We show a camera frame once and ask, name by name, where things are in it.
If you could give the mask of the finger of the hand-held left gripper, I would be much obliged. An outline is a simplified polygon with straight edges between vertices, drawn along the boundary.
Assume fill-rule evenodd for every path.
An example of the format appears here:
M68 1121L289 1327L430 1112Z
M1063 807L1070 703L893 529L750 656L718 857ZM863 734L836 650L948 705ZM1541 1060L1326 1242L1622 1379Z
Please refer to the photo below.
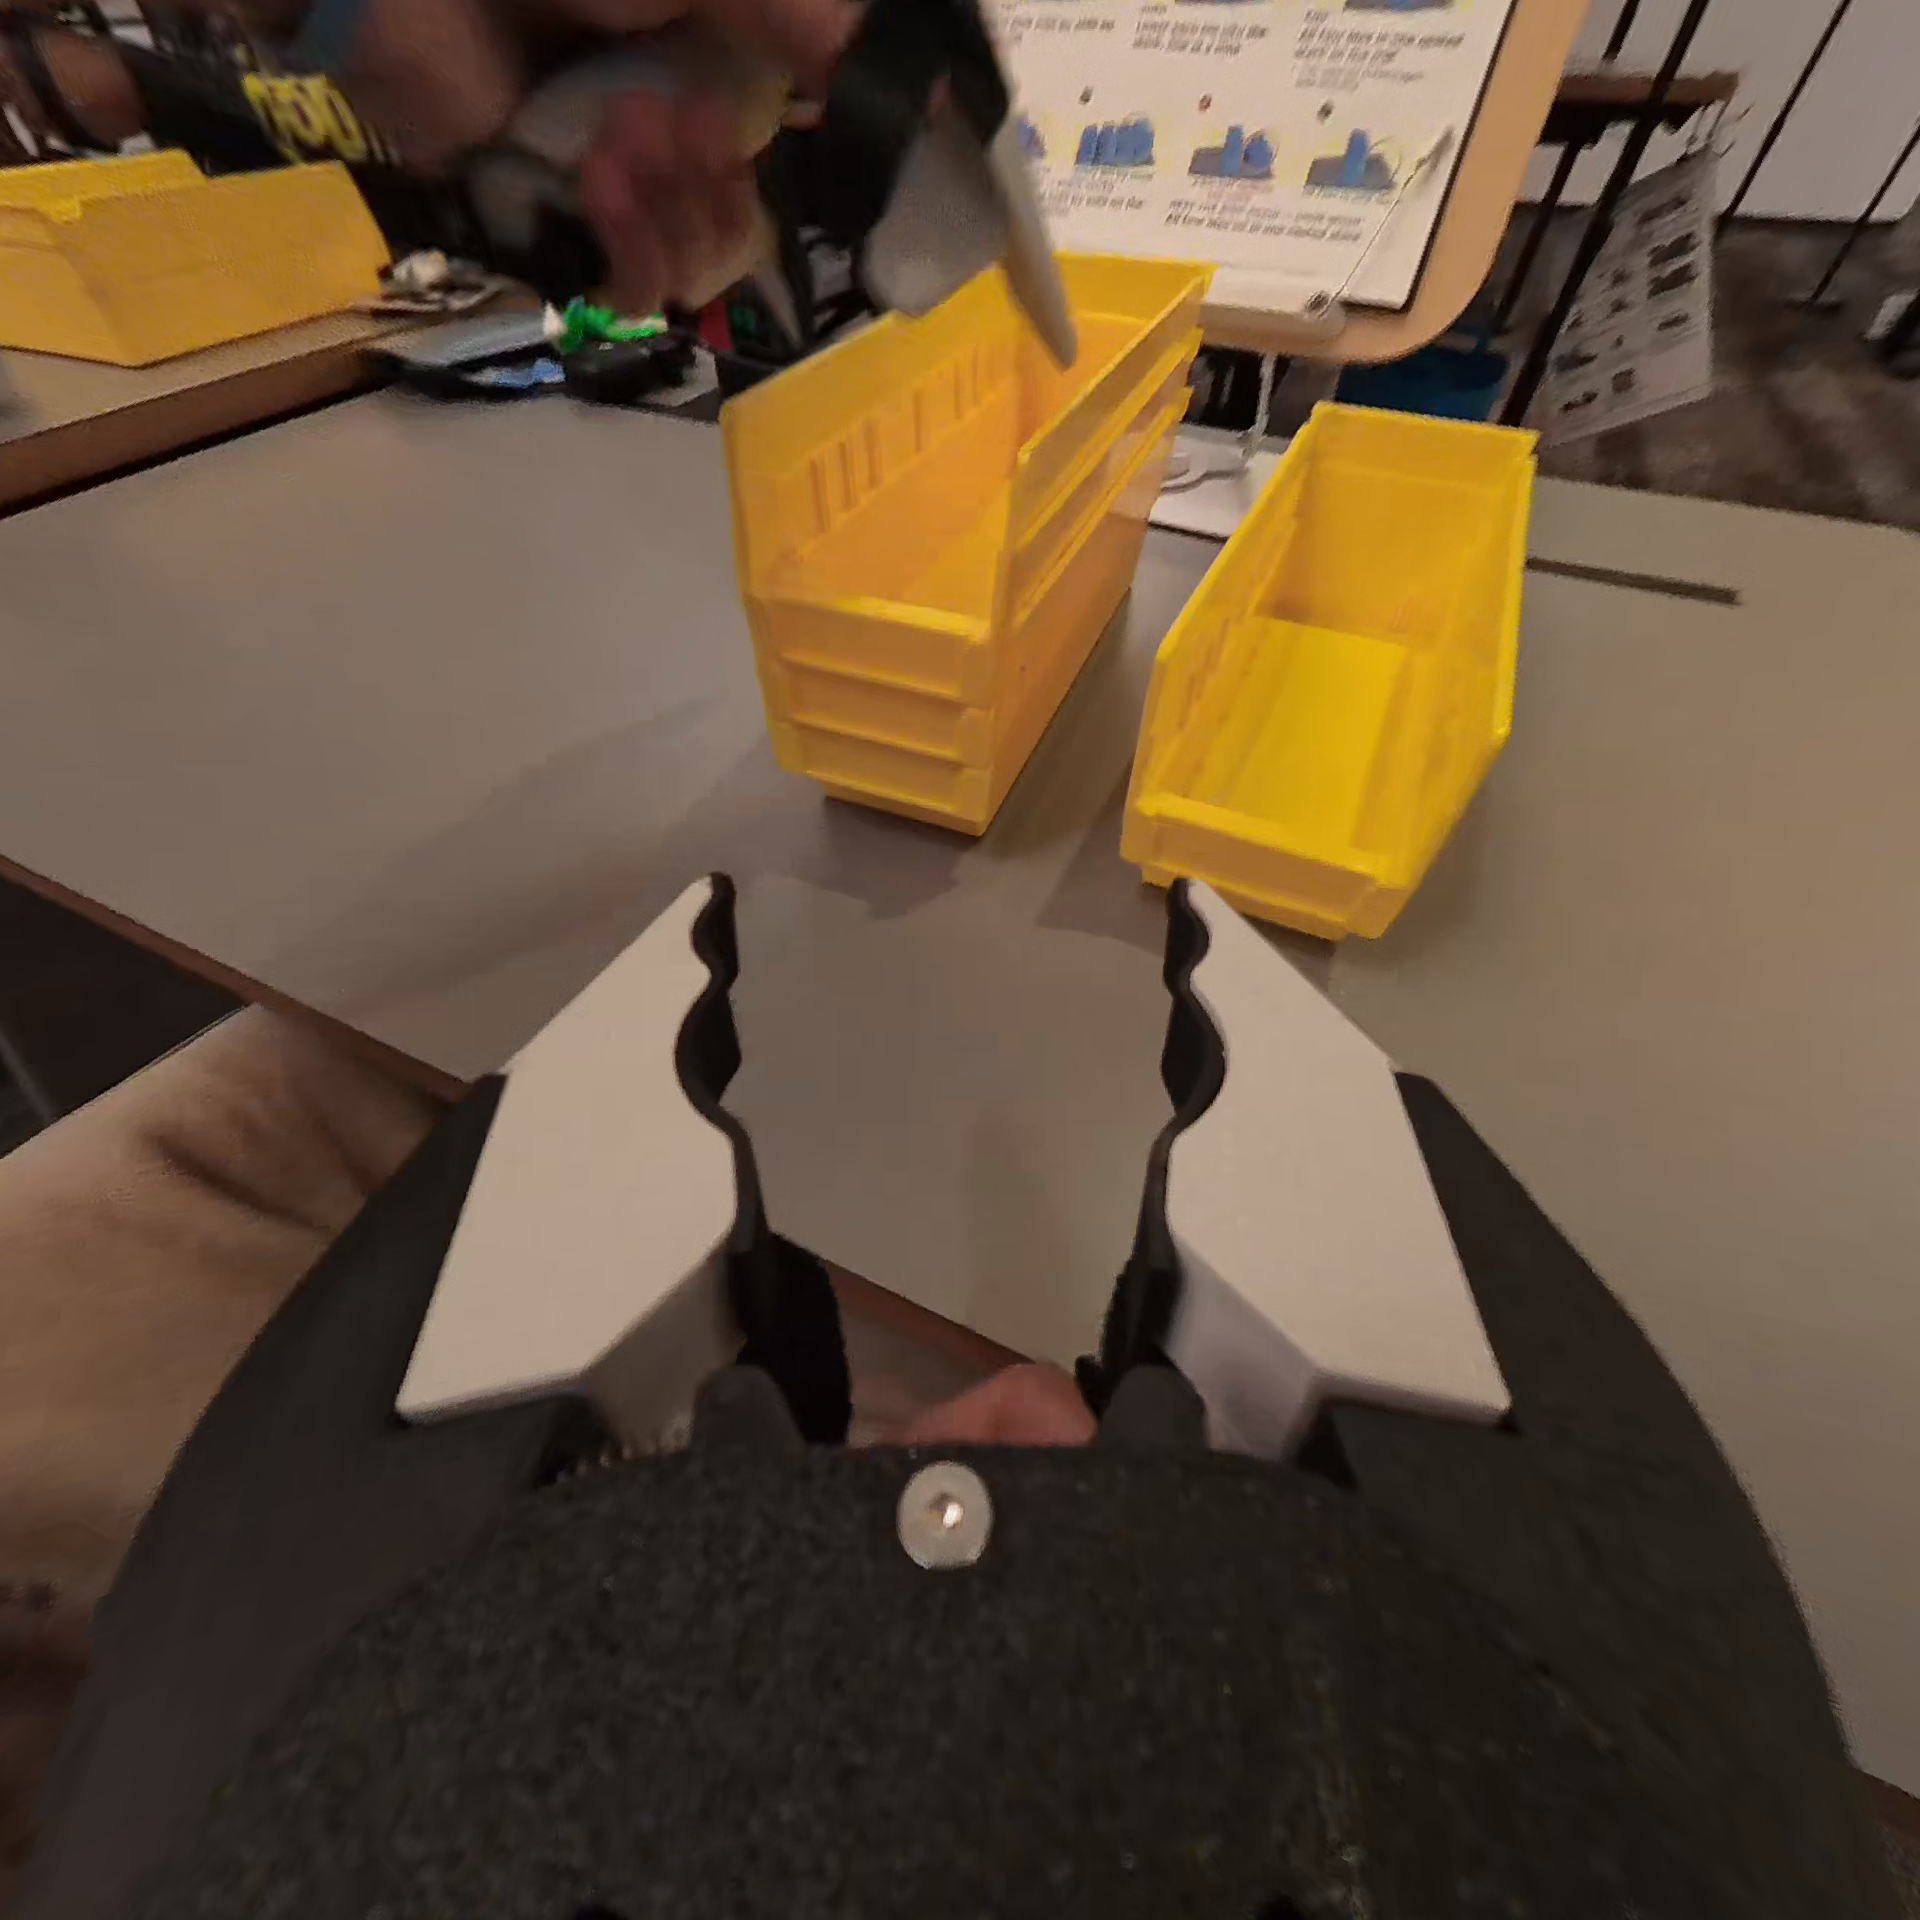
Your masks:
M863 289L880 312L920 320L990 272L1006 236L990 146L966 118L932 118L863 242Z
M1054 245L1032 191L1018 118L1006 110L993 132L966 129L966 186L985 261L1058 371L1078 358L1078 330Z

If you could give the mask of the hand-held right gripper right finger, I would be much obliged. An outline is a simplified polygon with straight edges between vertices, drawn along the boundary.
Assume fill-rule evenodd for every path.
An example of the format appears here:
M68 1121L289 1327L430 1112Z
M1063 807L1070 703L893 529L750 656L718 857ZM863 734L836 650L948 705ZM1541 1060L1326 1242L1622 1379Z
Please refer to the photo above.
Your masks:
M1094 1355L1164 1364L1214 1451L1295 1455L1328 1404L1496 1426L1508 1385L1388 1056L1211 884L1166 895L1168 1116Z

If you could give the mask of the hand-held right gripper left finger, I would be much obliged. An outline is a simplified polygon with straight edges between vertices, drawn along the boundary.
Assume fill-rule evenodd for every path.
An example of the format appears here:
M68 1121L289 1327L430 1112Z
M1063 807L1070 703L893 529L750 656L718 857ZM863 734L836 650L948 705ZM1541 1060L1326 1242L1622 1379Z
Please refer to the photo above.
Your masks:
M851 1426L823 1259L768 1218L741 1067L735 884L697 877L503 1067L394 1410L581 1402L663 1439L702 1385L762 1368L808 1444Z

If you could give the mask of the person's left forearm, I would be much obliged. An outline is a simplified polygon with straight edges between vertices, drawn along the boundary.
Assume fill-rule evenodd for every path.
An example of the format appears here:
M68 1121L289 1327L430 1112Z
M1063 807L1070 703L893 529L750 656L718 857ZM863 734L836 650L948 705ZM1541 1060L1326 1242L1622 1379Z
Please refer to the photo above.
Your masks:
M205 175L338 159L445 173L351 77L368 4L4 4L4 132L38 115L61 156L184 152Z

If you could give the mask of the grey desk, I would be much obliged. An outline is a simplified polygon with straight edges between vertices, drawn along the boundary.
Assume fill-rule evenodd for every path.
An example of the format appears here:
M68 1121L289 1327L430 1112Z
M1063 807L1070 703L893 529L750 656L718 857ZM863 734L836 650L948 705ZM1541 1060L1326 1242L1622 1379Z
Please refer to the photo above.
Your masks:
M1086 1352L1164 1121L1138 583L990 837L782 772L718 432L343 402L4 520L4 861L425 1081L739 884L773 1220ZM1541 480L1511 738L1377 942L1290 948L1657 1340L1916 1788L1916 537Z

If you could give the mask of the brown wooden desk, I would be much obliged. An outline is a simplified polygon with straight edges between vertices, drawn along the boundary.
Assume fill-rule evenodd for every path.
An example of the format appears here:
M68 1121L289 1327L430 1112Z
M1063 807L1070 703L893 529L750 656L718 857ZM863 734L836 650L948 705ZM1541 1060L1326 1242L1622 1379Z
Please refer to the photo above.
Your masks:
M4 349L4 517L358 395L417 330L338 312L141 369Z

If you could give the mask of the person's left hand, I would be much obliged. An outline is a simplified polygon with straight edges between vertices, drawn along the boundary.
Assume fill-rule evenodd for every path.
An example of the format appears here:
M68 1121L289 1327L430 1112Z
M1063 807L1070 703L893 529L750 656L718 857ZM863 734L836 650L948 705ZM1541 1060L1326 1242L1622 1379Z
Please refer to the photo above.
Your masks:
M428 173L500 136L529 62L578 38L700 24L747 62L820 98L851 4L366 4L343 69L356 109ZM728 95L620 92L598 110L578 203L611 261L611 298L685 302L756 231L756 168Z

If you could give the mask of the white object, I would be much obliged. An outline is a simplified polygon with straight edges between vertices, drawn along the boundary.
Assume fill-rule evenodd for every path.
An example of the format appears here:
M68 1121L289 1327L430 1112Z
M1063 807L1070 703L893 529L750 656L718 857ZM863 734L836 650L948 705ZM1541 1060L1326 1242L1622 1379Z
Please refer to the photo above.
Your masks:
M985 4L1058 253L1399 312L1511 4Z

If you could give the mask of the black pouch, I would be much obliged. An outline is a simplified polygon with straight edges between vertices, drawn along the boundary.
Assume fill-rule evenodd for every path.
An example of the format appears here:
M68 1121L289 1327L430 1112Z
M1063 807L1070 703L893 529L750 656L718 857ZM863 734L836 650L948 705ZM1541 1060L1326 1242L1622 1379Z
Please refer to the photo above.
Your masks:
M677 406L702 369L700 349L677 334L598 340L561 352L561 389L608 409Z

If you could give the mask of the person's beige trousers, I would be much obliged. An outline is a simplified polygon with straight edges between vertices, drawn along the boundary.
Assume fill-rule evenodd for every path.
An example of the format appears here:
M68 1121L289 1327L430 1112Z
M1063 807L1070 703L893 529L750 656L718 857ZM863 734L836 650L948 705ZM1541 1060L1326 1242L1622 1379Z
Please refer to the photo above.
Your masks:
M186 1432L448 1099L244 1008L4 1157L4 1610L85 1618Z

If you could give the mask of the teal blue container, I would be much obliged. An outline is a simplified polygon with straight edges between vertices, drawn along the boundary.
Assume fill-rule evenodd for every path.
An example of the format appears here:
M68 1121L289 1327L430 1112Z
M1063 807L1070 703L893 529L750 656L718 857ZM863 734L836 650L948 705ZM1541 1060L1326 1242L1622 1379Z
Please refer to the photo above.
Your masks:
M1348 365L1335 400L1360 409L1486 425L1498 410L1508 357L1486 328L1453 328L1377 365Z

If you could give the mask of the printed paper sheet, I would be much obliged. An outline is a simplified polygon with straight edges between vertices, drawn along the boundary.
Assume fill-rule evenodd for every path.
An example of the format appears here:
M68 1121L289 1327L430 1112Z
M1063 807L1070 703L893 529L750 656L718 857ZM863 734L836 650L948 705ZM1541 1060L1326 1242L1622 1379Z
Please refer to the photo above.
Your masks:
M454 320L493 303L512 282L445 253L412 253L379 274L354 309L375 320Z

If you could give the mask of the white printed banner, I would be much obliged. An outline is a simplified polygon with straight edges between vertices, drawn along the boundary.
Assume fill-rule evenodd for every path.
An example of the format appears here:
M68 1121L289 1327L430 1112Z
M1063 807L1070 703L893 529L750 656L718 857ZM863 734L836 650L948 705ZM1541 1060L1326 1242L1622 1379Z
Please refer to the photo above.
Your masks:
M1544 445L1598 437L1712 395L1715 200L1712 146L1622 191L1527 416Z

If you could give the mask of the dark metal rack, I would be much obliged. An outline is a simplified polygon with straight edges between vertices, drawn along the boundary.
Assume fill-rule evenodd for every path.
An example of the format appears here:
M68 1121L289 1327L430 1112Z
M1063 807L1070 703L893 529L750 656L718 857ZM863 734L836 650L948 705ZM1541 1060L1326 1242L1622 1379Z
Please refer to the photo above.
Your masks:
M1553 92L1553 105L1549 109L1549 122L1544 122L1539 146L1552 146L1557 152L1557 159L1553 159L1553 173L1549 175L1544 193L1534 200L1531 226L1525 231L1518 261L1514 261L1508 284L1503 290L1503 302L1496 306L1496 330L1498 334L1507 334L1508 320L1518 312L1522 293L1531 282L1531 267L1539 266L1539 259L1544 253L1549 228L1564 203L1572 173L1578 169L1578 159L1584 156L1584 149L1600 146L1613 132L1622 132L1622 143L1619 143L1619 152L1609 168L1609 175L1604 179L1598 200L1592 203L1588 226L1581 228L1566 274L1557 284L1553 302L1549 302L1541 323L1534 328L1531 344L1527 344L1527 349L1508 381L1498 425L1525 425L1525 416L1531 410L1531 402L1539 400L1539 391L1552 371L1553 345L1557 345L1560 334L1572 328L1572 312L1578 306L1578 298L1581 298L1592 272L1595 272L1595 261L1600 259L1600 253L1607 247L1607 242L1619 228L1619 203L1622 203L1630 182L1636 179L1638 164L1643 164L1654 136L1660 132L1687 132L1692 122L1699 122L1707 109L1731 109L1734 105L1737 77L1731 73L1707 73L1707 74L1686 74L1683 73L1686 56L1692 51L1692 44L1696 44L1712 4L1686 4L1683 8L1672 44L1654 73L1630 73L1619 65L1619 51L1626 50L1626 38L1630 38L1633 24L1638 20L1638 11L1643 11L1643 4L1619 4L1619 18L1617 18L1613 34L1604 47L1600 65L1598 69L1573 69L1573 73L1560 74L1560 85ZM1804 60L1798 74L1784 92L1784 101L1772 110L1772 122L1766 123L1756 149L1752 152L1744 175L1737 179L1731 200L1723 206L1717 206L1715 237L1722 237L1734 226L1734 218L1741 218L1741 208L1744 208L1754 182L1762 175L1762 168L1771 164L1784 132L1789 129L1794 110L1798 109L1814 74L1820 73L1822 60L1830 56L1830 47L1834 44L1834 36L1851 11L1855 11L1855 4L1834 4L1833 14L1826 18L1820 36L1814 38L1814 47ZM1872 203L1851 222L1844 242L1840 245L1840 253L1830 266L1826 282L1820 282L1814 289L1814 293L1805 298L1805 302L1814 302L1817 309L1833 309L1830 290L1833 290L1840 267L1849 261L1849 253L1857 245L1857 237L1875 222L1882 203L1888 200L1892 186L1898 182L1902 169L1906 168L1906 159L1915 152L1916 152L1916 129L1906 136L1906 146L1902 146L1902 152L1893 156L1893 164L1892 164L1888 175L1882 179L1879 193L1872 197Z

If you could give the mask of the small yellow bin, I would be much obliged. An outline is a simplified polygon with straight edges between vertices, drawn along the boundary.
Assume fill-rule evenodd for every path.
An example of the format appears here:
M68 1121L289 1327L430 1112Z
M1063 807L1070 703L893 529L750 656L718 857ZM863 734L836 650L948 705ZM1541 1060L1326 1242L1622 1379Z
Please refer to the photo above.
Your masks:
M379 293L388 245L351 173L205 175L192 156L4 169L4 345L141 369Z

